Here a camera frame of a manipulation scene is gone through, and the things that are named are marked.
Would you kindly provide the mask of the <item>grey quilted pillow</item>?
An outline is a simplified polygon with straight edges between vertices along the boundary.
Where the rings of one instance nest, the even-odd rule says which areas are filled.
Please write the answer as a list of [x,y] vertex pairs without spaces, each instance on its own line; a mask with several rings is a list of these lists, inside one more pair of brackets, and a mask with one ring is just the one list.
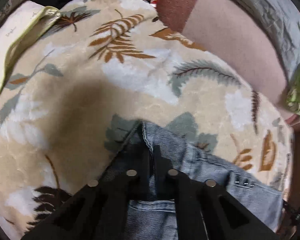
[[289,81],[300,66],[300,11],[291,0],[234,0],[272,41]]

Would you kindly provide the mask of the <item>cream leaf-print fleece blanket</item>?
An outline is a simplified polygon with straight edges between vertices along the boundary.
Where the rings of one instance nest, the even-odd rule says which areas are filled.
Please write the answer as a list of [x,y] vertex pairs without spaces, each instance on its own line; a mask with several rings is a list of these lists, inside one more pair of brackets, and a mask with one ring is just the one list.
[[66,5],[25,52],[0,95],[0,226],[21,239],[99,177],[114,115],[165,127],[190,113],[217,135],[213,155],[285,193],[290,128],[227,63],[157,19],[142,0]]

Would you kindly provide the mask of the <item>blue acid-wash denim pants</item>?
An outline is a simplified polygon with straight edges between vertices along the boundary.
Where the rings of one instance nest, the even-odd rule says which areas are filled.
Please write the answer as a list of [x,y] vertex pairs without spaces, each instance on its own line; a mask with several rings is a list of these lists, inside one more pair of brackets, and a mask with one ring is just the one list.
[[[162,156],[189,178],[204,182],[215,180],[267,227],[275,231],[281,216],[282,193],[269,187],[242,168],[213,155],[217,135],[198,133],[198,125],[185,113],[165,127],[114,115],[106,130],[107,150],[117,153],[125,140],[144,142],[149,148],[161,147]],[[174,203],[158,200],[156,190],[144,201],[131,201],[125,239],[177,239]]]

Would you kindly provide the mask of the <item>pink and maroon bolster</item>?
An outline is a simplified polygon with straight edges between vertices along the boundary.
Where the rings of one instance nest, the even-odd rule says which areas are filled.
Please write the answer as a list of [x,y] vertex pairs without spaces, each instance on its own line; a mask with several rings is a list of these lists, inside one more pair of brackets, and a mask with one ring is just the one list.
[[241,7],[231,0],[160,0],[157,10],[166,26],[227,62],[300,131],[300,118],[285,106],[288,81],[277,52]]

